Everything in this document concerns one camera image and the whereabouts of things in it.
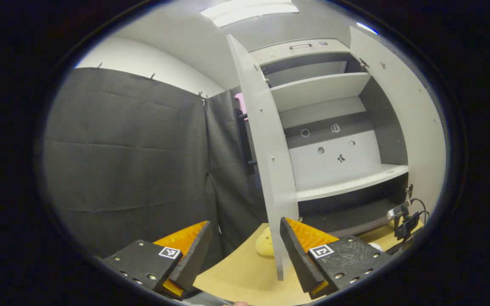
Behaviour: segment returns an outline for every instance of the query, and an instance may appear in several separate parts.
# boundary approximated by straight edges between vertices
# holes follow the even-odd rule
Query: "wooden table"
[[[267,227],[267,223],[262,223],[232,254],[198,275],[194,286],[224,300],[241,300],[254,306],[294,306],[311,302],[309,294],[302,291],[293,268],[285,274],[284,281],[278,281],[274,258],[257,254],[256,238]],[[379,244],[383,250],[398,243],[393,223],[357,236],[368,243]]]

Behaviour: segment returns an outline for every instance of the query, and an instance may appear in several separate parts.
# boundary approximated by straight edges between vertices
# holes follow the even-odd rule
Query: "metal drawer handle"
[[[297,46],[305,46],[305,45],[308,45],[310,47],[313,47],[313,45],[311,43],[298,43],[298,45],[292,45],[290,47],[288,47],[289,49],[292,49],[294,47],[297,47]]]

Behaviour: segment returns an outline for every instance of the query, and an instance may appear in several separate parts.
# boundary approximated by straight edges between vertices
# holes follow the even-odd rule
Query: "black cable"
[[[421,205],[422,205],[423,211],[421,211],[419,214],[422,214],[423,212],[427,213],[428,214],[428,219],[430,220],[430,213],[428,213],[428,211],[426,211],[426,206],[424,205],[423,201],[421,201],[418,198],[413,198],[413,199],[410,200],[410,205],[413,204],[413,201],[415,201],[415,200],[418,200],[421,203]],[[426,215],[424,216],[424,224],[426,224]]]

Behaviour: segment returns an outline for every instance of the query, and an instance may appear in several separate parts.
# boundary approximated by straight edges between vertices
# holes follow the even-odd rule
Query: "yellow plush toy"
[[[272,232],[269,227],[256,239],[256,252],[263,256],[273,257]]]

